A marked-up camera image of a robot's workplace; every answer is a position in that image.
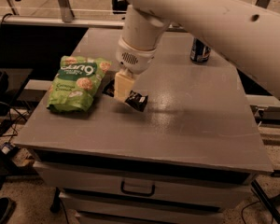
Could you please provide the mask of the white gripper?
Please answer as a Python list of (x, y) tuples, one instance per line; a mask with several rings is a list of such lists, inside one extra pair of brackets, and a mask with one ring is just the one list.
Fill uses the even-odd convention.
[[(154, 49), (134, 49), (121, 37), (116, 51), (116, 60), (123, 73), (131, 73), (133, 76), (140, 75), (150, 67), (155, 52)], [(123, 73), (115, 75), (114, 98), (124, 103), (133, 89), (135, 79), (131, 75)]]

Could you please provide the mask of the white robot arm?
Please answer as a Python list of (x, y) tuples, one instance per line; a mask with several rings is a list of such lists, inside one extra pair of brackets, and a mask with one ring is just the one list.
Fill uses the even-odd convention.
[(280, 100), (280, 14), (239, 0), (127, 1), (117, 83), (147, 70), (174, 22)]

